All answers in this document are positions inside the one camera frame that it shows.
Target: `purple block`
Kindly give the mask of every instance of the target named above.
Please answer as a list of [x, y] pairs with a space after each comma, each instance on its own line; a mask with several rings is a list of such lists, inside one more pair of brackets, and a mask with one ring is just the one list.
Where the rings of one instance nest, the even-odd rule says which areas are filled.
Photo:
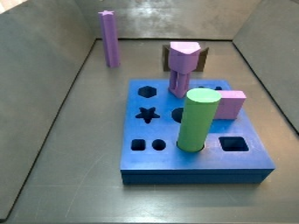
[[168, 64], [179, 74], [189, 74], [197, 69], [201, 45], [198, 42], [171, 42]]
[[119, 46], [118, 46], [118, 26], [114, 11], [102, 11], [98, 13], [102, 38], [108, 67], [119, 67]]
[[197, 69], [201, 45], [198, 42], [171, 42], [168, 64], [171, 68], [170, 91], [183, 98], [190, 86], [191, 72]]
[[247, 99], [243, 91], [221, 90], [222, 98], [214, 119], [237, 119], [245, 100]]

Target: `star-shaped hole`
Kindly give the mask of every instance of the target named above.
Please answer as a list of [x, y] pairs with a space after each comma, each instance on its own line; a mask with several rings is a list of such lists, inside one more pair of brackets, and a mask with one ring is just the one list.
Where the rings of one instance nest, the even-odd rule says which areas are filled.
[[150, 123], [154, 118], [160, 118], [160, 116], [155, 113], [155, 108], [139, 108], [140, 114], [135, 116], [135, 118], [144, 118], [144, 122]]

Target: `pink block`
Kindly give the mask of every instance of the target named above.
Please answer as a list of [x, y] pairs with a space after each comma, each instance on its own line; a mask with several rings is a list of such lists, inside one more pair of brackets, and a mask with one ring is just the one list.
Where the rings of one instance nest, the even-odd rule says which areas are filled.
[[243, 91], [238, 90], [221, 90], [219, 93], [222, 98], [214, 119], [237, 119], [247, 97]]
[[189, 74], [197, 69], [201, 45], [198, 42], [171, 42], [168, 65], [179, 74]]

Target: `purple pentagonal prism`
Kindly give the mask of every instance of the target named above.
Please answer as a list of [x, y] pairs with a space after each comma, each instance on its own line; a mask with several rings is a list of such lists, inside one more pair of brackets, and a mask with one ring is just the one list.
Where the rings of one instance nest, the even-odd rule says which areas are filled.
[[170, 91], [183, 98], [190, 86], [191, 72], [197, 69], [201, 45], [198, 42], [171, 42], [168, 65], [171, 68]]
[[98, 13], [108, 67], [119, 67], [120, 65], [119, 46], [118, 46], [118, 26], [114, 13], [115, 13], [114, 11], [108, 10], [104, 10]]

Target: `blue foam block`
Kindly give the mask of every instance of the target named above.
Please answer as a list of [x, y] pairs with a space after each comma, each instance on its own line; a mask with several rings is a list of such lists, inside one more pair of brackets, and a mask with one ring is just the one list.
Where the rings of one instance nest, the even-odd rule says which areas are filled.
[[[191, 80], [190, 88], [230, 90], [225, 80]], [[131, 80], [120, 160], [123, 183], [261, 183], [275, 164], [245, 110], [237, 120], [214, 120], [205, 149], [177, 147], [183, 107], [168, 91], [168, 80]]]

